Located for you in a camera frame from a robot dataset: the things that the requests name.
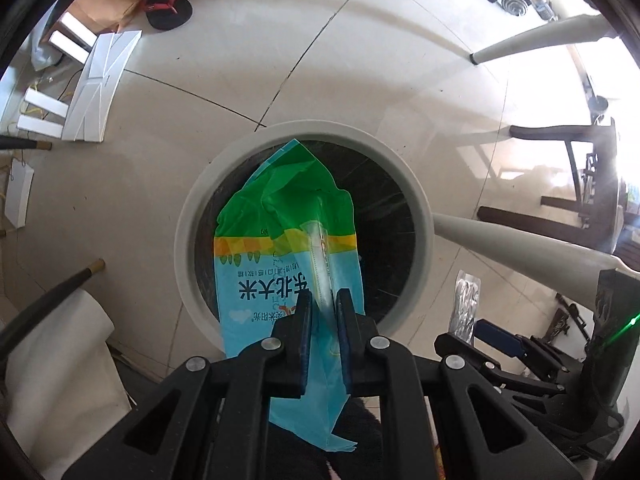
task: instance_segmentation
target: tiled floor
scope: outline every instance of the tiled floor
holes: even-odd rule
[[[567,50],[468,61],[542,24],[532,10],[516,18],[485,0],[190,1],[193,17],[176,30],[154,31],[144,16],[132,24],[143,37],[104,143],[29,155],[28,224],[2,242],[18,308],[101,256],[107,270],[86,288],[113,320],[120,351],[158,378],[192,354],[219,358],[181,306],[174,232],[199,173],[260,124],[359,127],[404,158],[436,212],[471,218],[491,204],[546,217],[557,213],[538,205],[541,194],[571,197],[561,143],[504,135],[512,123],[588,121]],[[552,291],[436,239],[430,280],[398,340],[433,356],[460,269],[482,279],[482,316],[545,331]]]

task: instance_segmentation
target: floor tile grout line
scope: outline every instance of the floor tile grout line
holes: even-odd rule
[[[453,36],[460,42],[462,43],[462,45],[469,51],[469,55],[471,55],[471,47],[468,46],[468,44],[466,44],[462,38],[459,37],[459,35],[457,35],[453,30],[451,30],[446,23],[443,23],[440,21],[440,19],[433,13],[431,12],[429,9],[427,9],[423,4],[421,4],[420,2],[416,1],[416,0],[411,0],[414,4],[416,4],[418,7],[420,7],[422,10],[424,10],[425,12],[428,12],[440,25],[442,25],[444,28],[446,28],[451,34],[453,34]]]
[[[153,362],[155,362],[156,364],[159,364],[159,365],[161,365],[161,366],[165,366],[165,364],[164,364],[164,363],[161,363],[160,361],[156,361],[156,360],[155,360],[155,359],[153,359],[152,357],[149,357],[148,355],[143,354],[142,352],[139,352],[138,350],[136,350],[136,349],[135,349],[135,348],[133,348],[132,346],[125,345],[122,341],[118,341],[116,338],[114,338],[114,339],[113,339],[113,341],[115,341],[117,344],[119,344],[119,345],[121,345],[121,346],[124,346],[124,348],[128,348],[129,350],[133,350],[136,354],[138,354],[138,355],[142,355],[142,357],[144,357],[144,358],[146,358],[146,359],[149,359],[150,361],[153,361]]]
[[[515,290],[518,294],[520,294],[520,296],[524,296],[524,292],[521,291],[519,288],[516,288],[515,285],[513,285],[513,283],[511,283],[509,280],[507,280],[503,275],[500,274],[500,272],[498,272],[497,270],[495,270],[491,265],[489,265],[487,262],[484,262],[482,260],[482,258],[480,258],[477,254],[475,254],[473,251],[471,251],[470,249],[467,249],[467,251],[469,252],[469,254],[471,254],[476,260],[478,260],[479,262],[482,262],[483,265],[486,265],[487,267],[489,267],[489,269],[492,270],[492,272],[494,272],[497,276],[500,276],[500,278],[502,280],[504,280],[513,290]]]
[[[206,101],[207,103],[211,103],[212,105],[216,105],[220,108],[223,108],[231,113],[234,113],[242,118],[245,118],[249,121],[251,121],[252,123],[255,123],[257,126],[264,126],[264,124],[262,124],[260,121],[256,121],[255,119],[252,119],[251,117],[248,117],[244,114],[241,114],[240,112],[237,112],[235,110],[233,110],[232,108],[229,108],[225,105],[221,105],[220,103],[217,103],[215,101],[212,101],[211,99],[207,99],[206,97],[203,97],[201,95],[198,94],[194,94],[193,92],[189,92],[188,90],[185,90],[184,88],[180,88],[179,86],[175,86],[172,85],[171,83],[167,83],[166,81],[162,81],[161,79],[156,79],[155,77],[151,77],[149,75],[145,75],[145,74],[141,74],[140,72],[135,72],[134,70],[130,70],[128,68],[124,69],[124,72],[129,72],[130,74],[135,74],[135,75],[139,75],[140,77],[144,77],[146,79],[150,79],[151,81],[155,81],[156,83],[160,83],[162,85],[168,86],[169,88],[173,88],[174,90],[178,90],[180,92],[184,92],[185,94],[191,95],[193,97],[197,97],[198,99],[202,99],[203,101]]]
[[[498,138],[500,136],[500,130],[502,129],[502,123],[504,122],[504,110],[505,110],[505,108],[507,106],[507,95],[509,94],[509,79],[510,78],[511,78],[511,69],[510,69],[510,74],[507,77],[507,84],[504,87],[504,101],[502,101],[502,112],[500,113],[500,123],[498,124],[498,131],[495,133],[494,149],[491,152],[491,159],[489,160],[489,167],[486,169],[486,175],[484,176],[484,182],[482,183],[482,187],[480,189],[480,194],[478,195],[478,201],[476,202],[476,206],[474,207],[474,210],[471,213],[471,218],[472,219],[473,219],[474,215],[476,214],[476,211],[478,211],[478,206],[480,205],[480,200],[482,198],[482,193],[484,193],[484,187],[486,186],[486,181],[489,179],[489,173],[491,172],[491,166],[494,163],[495,147],[498,145]]]
[[[418,325],[418,328],[415,329],[414,334],[409,338],[409,341],[406,344],[407,346],[409,346],[414,341],[414,338],[418,335],[418,332],[420,331],[420,327],[427,320],[427,316],[429,315],[429,311],[431,310],[431,307],[433,306],[433,303],[435,303],[438,295],[440,294],[440,291],[444,287],[444,284],[447,281],[447,276],[451,272],[451,269],[453,269],[453,265],[456,263],[456,260],[458,259],[458,255],[460,254],[460,249],[461,248],[462,248],[461,246],[458,247],[458,250],[456,251],[456,255],[453,257],[453,261],[451,262],[451,265],[449,266],[449,270],[447,271],[447,273],[446,273],[446,275],[444,277],[444,280],[442,280],[442,284],[440,285],[440,287],[438,288],[438,291],[436,292],[435,296],[433,297],[433,301],[429,305],[429,307],[427,309],[427,312],[425,312],[425,314],[424,314],[424,319],[420,322],[420,324]]]
[[[24,273],[25,273],[25,274],[26,274],[26,275],[27,275],[31,280],[33,280],[33,283],[35,283],[37,286],[39,286],[39,287],[40,287],[42,290],[44,290],[45,292],[47,291],[47,289],[46,289],[45,287],[43,287],[42,285],[40,285],[40,284],[38,283],[38,281],[37,281],[37,280],[36,280],[36,279],[31,275],[31,273],[30,273],[27,269],[25,269],[25,268],[22,266],[22,264],[18,261],[18,258],[17,258],[17,251],[16,251],[15,264],[16,264],[16,266],[20,267],[20,270],[21,270],[22,272],[24,272]],[[180,304],[180,310],[178,311],[178,320],[180,319],[180,312],[182,311],[182,308],[183,308],[183,305],[182,305],[182,304]],[[172,341],[171,341],[171,346],[170,346],[170,349],[169,349],[169,357],[171,357],[171,350],[172,350],[172,349],[173,349],[173,347],[174,347],[175,331],[177,331],[177,329],[178,329],[178,321],[176,321],[176,322],[175,322],[174,337],[172,338]],[[153,362],[155,362],[155,363],[157,363],[157,364],[159,364],[159,365],[167,366],[167,367],[169,366],[169,361],[168,361],[168,360],[167,360],[167,363],[166,363],[166,364],[164,364],[164,363],[161,363],[160,361],[157,361],[157,360],[153,359],[152,357],[149,357],[149,356],[148,356],[148,355],[146,355],[146,354],[143,354],[143,353],[142,353],[142,352],[140,352],[139,350],[136,350],[135,348],[133,348],[133,347],[131,347],[131,346],[129,346],[129,345],[125,345],[125,344],[124,344],[123,342],[121,342],[121,341],[117,341],[117,343],[118,343],[118,344],[120,344],[120,345],[122,345],[122,346],[125,346],[126,348],[129,348],[129,349],[133,350],[135,353],[140,354],[140,355],[142,355],[142,357],[145,357],[145,358],[149,359],[150,361],[153,361]]]
[[[338,15],[338,12],[340,12],[344,6],[346,4],[349,3],[350,0],[345,0],[345,2],[338,7],[338,10],[336,10],[334,12],[334,15],[331,16],[328,21],[322,26],[322,28],[320,29],[320,31],[316,34],[315,38],[313,38],[311,40],[311,43],[309,43],[309,46],[305,49],[305,51],[302,53],[302,56],[300,56],[300,59],[296,61],[295,65],[293,66],[293,68],[290,70],[290,72],[287,74],[286,78],[284,78],[284,81],[281,83],[280,87],[278,88],[278,91],[276,92],[276,95],[273,96],[273,99],[271,100],[271,102],[269,103],[269,105],[267,106],[267,109],[264,111],[264,113],[262,114],[262,117],[260,118],[260,124],[262,124],[262,122],[264,121],[264,118],[266,117],[267,113],[269,113],[269,110],[271,108],[271,105],[273,105],[273,103],[276,101],[276,99],[278,98],[278,95],[280,95],[280,92],[282,91],[284,85],[287,83],[287,81],[289,80],[289,78],[291,77],[291,74],[293,74],[293,71],[297,68],[297,66],[300,64],[300,62],[302,61],[303,57],[306,56],[306,53],[309,52],[309,50],[311,49],[312,46],[314,46],[314,43],[316,42],[316,40],[320,37],[320,35],[324,32],[324,30],[329,26],[329,23],[332,22],[332,20]]]
[[[520,301],[521,298],[524,298],[525,300],[529,301],[530,304],[532,304],[537,311],[539,311],[541,314],[545,315],[548,317],[548,313],[546,313],[544,310],[542,310],[539,306],[537,306],[536,302],[533,301],[529,296],[527,296],[524,293],[524,290],[520,290],[519,288],[517,288],[515,285],[513,285],[513,283],[511,283],[509,280],[507,280],[503,275],[500,274],[500,272],[498,272],[497,270],[495,270],[491,265],[489,265],[487,262],[485,262],[482,258],[480,258],[480,256],[478,256],[475,252],[471,251],[471,250],[467,250],[469,253],[471,253],[476,259],[480,260],[482,263],[484,263],[487,267],[489,267],[493,272],[495,272],[498,276],[500,276],[505,282],[507,282],[511,288],[513,290],[515,290],[517,293],[519,293],[519,297],[518,297],[518,302]]]
[[[169,356],[166,359],[166,368],[164,370],[164,374],[167,375],[169,371],[169,364],[171,363],[171,354],[174,351],[174,343],[175,343],[175,335],[178,333],[178,324],[180,323],[180,316],[182,315],[182,311],[184,310],[184,303],[180,303],[180,309],[178,309],[178,317],[175,320],[174,334],[171,338],[171,344],[169,345]]]

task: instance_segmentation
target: white cloth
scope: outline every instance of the white cloth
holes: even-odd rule
[[[76,290],[12,352],[7,423],[47,480],[58,480],[129,410],[105,345],[113,323]]]

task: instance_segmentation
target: plastic bag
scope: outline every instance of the plastic bag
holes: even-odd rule
[[[271,399],[270,421],[327,451],[354,443],[332,435],[348,395],[335,333],[334,291],[348,288],[364,314],[353,203],[327,170],[292,140],[266,160],[218,215],[214,274],[227,357],[271,334],[297,294],[316,300],[306,393]]]
[[[62,52],[49,43],[40,43],[56,3],[49,7],[49,10],[44,13],[29,35],[31,40],[31,64],[36,72],[44,70],[47,66],[55,65],[62,57]]]
[[[449,320],[449,333],[472,344],[476,310],[480,301],[480,278],[460,270],[456,277],[453,311]]]

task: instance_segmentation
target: sandal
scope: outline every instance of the sandal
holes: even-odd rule
[[[141,0],[149,25],[158,30],[172,30],[185,23],[193,13],[188,0]]]

